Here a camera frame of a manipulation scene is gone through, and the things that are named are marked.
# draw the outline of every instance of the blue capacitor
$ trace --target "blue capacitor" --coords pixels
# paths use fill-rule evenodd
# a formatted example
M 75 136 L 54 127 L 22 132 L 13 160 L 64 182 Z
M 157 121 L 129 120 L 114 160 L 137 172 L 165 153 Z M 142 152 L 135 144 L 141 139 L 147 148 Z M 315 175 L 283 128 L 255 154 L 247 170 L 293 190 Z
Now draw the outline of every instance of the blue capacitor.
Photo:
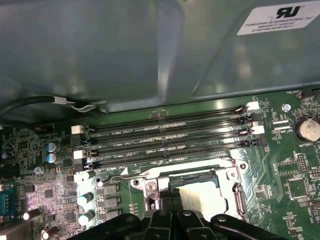
M 47 145 L 46 145 L 46 151 L 48 153 L 56 153 L 60 150 L 60 146 L 59 144 L 56 144 L 54 142 L 49 142 Z
M 58 164 L 61 161 L 61 157 L 57 153 L 49 153 L 48 156 L 46 156 L 46 161 L 50 164 Z

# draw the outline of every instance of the metal panel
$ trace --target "metal panel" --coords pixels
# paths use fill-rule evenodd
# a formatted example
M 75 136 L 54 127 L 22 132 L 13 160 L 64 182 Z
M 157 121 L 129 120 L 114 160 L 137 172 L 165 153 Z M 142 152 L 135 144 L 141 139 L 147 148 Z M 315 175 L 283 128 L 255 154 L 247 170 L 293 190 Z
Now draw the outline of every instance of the metal panel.
M 237 36 L 252 9 L 297 0 L 0 0 L 0 103 L 107 101 L 110 112 L 318 84 L 318 17 Z M 48 105 L 16 111 L 71 117 Z

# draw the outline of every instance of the dimm slot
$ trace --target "dimm slot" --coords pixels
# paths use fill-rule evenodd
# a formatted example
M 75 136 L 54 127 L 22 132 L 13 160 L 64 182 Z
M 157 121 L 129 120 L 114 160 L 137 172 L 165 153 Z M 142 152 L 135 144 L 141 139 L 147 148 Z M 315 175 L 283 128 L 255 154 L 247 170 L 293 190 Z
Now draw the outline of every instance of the dimm slot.
M 140 163 L 151 163 L 151 162 L 160 162 L 160 161 L 172 161 L 174 162 L 180 162 L 183 161 L 184 163 L 186 161 L 200 161 L 205 160 L 205 159 L 210 159 L 210 158 L 222 158 L 222 157 L 228 157 L 229 153 L 227 151 L 233 150 L 233 149 L 238 149 L 242 148 L 242 144 L 240 143 L 235 143 L 235 144 L 228 144 L 225 146 L 220 146 L 218 148 L 210 148 L 210 149 L 203 149 L 201 154 L 194 154 L 194 152 L 188 152 L 188 153 L 183 153 L 183 154 L 177 154 L 177 155 L 171 155 L 171 156 L 165 156 L 165 157 L 156 157 L 156 158 L 148 158 L 147 161 L 146 159 L 119 159 L 119 160 L 114 160 L 114 161 L 108 161 L 108 162 L 100 162 L 98 163 L 98 168 L 106 168 L 106 167 L 114 167 L 114 166 L 119 166 L 119 165 L 130 165 L 130 164 L 140 164 Z M 220 152 L 218 155 L 213 156 L 213 153 Z
M 186 140 L 186 139 L 194 139 L 194 138 L 204 138 L 204 137 L 220 137 L 227 133 L 239 133 L 243 131 L 247 131 L 244 129 L 249 125 L 245 126 L 234 126 L 234 131 L 222 131 L 215 132 L 212 127 L 203 127 L 198 129 L 190 129 L 181 132 L 172 132 L 171 134 L 157 134 L 157 135 L 148 135 L 148 137 L 144 138 L 126 138 L 119 139 L 118 141 L 109 141 L 104 142 L 99 145 L 89 145 L 86 146 L 85 149 L 92 151 L 108 151 L 115 149 L 132 149 L 137 148 L 139 146 L 156 146 L 159 144 L 167 144 L 167 143 L 175 143 L 177 141 Z
M 230 107 L 230 108 L 225 108 L 225 109 L 219 109 L 219 110 L 212 110 L 212 111 L 206 111 L 206 112 L 201 112 L 201 113 L 194 113 L 194 114 L 183 114 L 183 115 L 176 115 L 176 116 L 165 116 L 163 118 L 158 118 L 158 119 L 148 119 L 148 120 L 141 120 L 141 121 L 135 121 L 135 122 L 125 122 L 121 124 L 113 124 L 113 125 L 102 125 L 102 126 L 95 126 L 94 129 L 96 131 L 105 131 L 105 130 L 112 130 L 112 129 L 118 129 L 122 127 L 139 127 L 139 126 L 144 126 L 145 124 L 152 124 L 152 123 L 158 123 L 159 120 L 164 120 L 166 122 L 168 121 L 180 121 L 180 120 L 185 120 L 187 118 L 203 118 L 207 116 L 212 116 L 214 115 L 225 115 L 225 114 L 235 114 L 235 113 L 240 113 L 241 110 L 243 109 L 244 106 L 239 106 L 239 107 Z
M 186 143 L 186 144 L 181 144 L 177 145 L 175 147 L 164 147 L 166 149 L 172 148 L 171 150 L 166 150 L 166 151 L 161 151 L 161 148 L 158 148 L 157 152 L 154 152 L 153 150 L 142 150 L 141 152 L 135 152 L 133 154 L 132 152 L 130 153 L 120 153 L 120 154 L 113 154 L 113 155 L 103 155 L 103 156 L 98 156 L 98 157 L 91 157 L 91 160 L 94 162 L 95 160 L 98 162 L 101 161 L 114 161 L 114 160 L 133 160 L 133 159 L 150 159 L 156 156 L 172 156 L 172 155 L 178 155 L 178 154 L 186 154 L 186 153 L 197 153 L 200 151 L 204 151 L 206 149 L 214 150 L 217 148 L 223 148 L 225 146 L 228 146 L 230 143 L 223 143 L 223 144 L 212 144 L 210 140 L 207 141 L 201 141 L 198 143 Z M 234 142 L 234 144 L 241 144 L 244 141 L 238 141 Z M 203 144 L 206 143 L 206 145 L 202 146 L 197 146 L 198 144 Z
M 201 143 L 203 141 L 218 141 L 218 140 L 224 140 L 224 139 L 228 139 L 228 138 L 238 138 L 241 137 L 241 134 L 239 131 L 231 131 L 231 132 L 224 132 L 221 134 L 217 134 L 217 135 L 211 135 L 210 138 L 208 138 L 207 135 L 202 135 L 202 136 L 195 136 L 195 137 L 188 137 L 187 139 L 176 139 L 173 141 L 168 141 L 168 142 L 157 142 L 155 144 L 152 145 L 147 145 L 147 147 L 145 147 L 146 145 L 144 144 L 139 144 L 139 145 L 135 145 L 131 148 L 126 148 L 125 150 L 121 150 L 121 151 L 114 151 L 115 149 L 98 149 L 96 152 L 100 155 L 100 154 L 122 154 L 122 153 L 128 153 L 130 150 L 134 149 L 135 152 L 141 151 L 141 150 L 152 150 L 156 147 L 159 148 L 166 148 L 166 147 L 174 147 L 177 145 L 183 145 L 186 143 Z
M 202 130 L 202 129 L 211 129 L 213 127 L 215 128 L 225 128 L 225 127 L 233 127 L 233 126 L 239 126 L 239 119 L 232 119 L 232 120 L 225 120 L 222 122 L 214 122 L 214 123 L 206 123 L 206 124 L 201 124 L 201 125 L 196 125 L 196 126 L 183 126 L 183 127 L 177 127 L 174 129 L 168 129 L 166 131 L 162 132 L 155 132 L 155 133 L 141 133 L 133 136 L 118 136 L 118 137 L 107 137 L 107 138 L 99 138 L 99 139 L 92 139 L 92 144 L 93 145 L 98 145 L 99 143 L 113 143 L 115 141 L 127 141 L 131 140 L 132 138 L 152 138 L 152 137 L 160 137 L 163 135 L 174 135 L 174 134 L 180 134 L 181 132 L 183 133 L 189 133 L 192 131 L 196 130 Z
M 240 117 L 243 117 L 243 116 L 233 114 L 225 117 L 229 118 L 225 120 L 234 120 L 234 119 L 239 119 Z M 212 123 L 212 124 L 219 123 L 219 121 L 217 121 L 216 117 L 211 117 L 211 118 L 200 118 L 200 119 L 183 120 L 183 121 L 175 121 L 175 122 L 164 122 L 162 124 L 156 124 L 156 125 L 109 130 L 109 131 L 103 131 L 100 133 L 91 133 L 91 134 L 88 134 L 88 137 L 91 139 L 108 139 L 108 138 L 114 138 L 114 137 L 120 137 L 120 136 L 128 136 L 128 135 L 132 136 L 132 135 L 145 134 L 145 133 L 163 132 L 163 131 L 168 131 L 169 129 L 177 130 L 177 128 L 181 128 L 181 127 L 186 127 L 186 126 L 194 127 L 194 126 L 199 126 L 199 125 L 204 125 L 209 123 Z

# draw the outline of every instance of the white connector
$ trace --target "white connector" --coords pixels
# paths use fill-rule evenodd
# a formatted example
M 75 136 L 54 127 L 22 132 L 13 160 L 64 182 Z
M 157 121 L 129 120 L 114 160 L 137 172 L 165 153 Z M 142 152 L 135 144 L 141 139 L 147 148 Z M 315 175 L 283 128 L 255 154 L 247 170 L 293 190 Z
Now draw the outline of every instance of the white connector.
M 77 150 L 77 151 L 73 151 L 73 159 L 77 160 L 77 159 L 85 159 L 86 156 L 86 151 L 85 150 Z
M 259 102 L 257 102 L 257 101 L 250 101 L 250 102 L 248 102 L 248 103 L 246 104 L 246 109 L 247 109 L 248 111 L 260 109 Z
M 71 134 L 83 134 L 84 133 L 84 127 L 82 125 L 76 125 L 71 127 Z
M 82 182 L 82 176 L 79 173 L 73 175 L 73 180 L 75 183 L 80 184 Z
M 257 134 L 264 134 L 265 133 L 265 128 L 263 125 L 261 126 L 253 126 L 252 128 L 252 132 L 254 135 L 257 135 Z

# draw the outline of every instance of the black cable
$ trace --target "black cable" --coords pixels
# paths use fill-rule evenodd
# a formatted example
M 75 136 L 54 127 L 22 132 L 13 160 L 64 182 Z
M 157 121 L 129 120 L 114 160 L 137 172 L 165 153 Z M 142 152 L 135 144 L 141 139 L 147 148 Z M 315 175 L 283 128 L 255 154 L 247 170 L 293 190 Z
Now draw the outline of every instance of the black cable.
M 14 110 L 24 106 L 32 105 L 32 104 L 43 104 L 43 103 L 54 103 L 54 96 L 31 96 L 26 98 L 19 98 L 13 101 L 8 102 L 2 108 L 0 108 L 0 123 L 4 116 Z

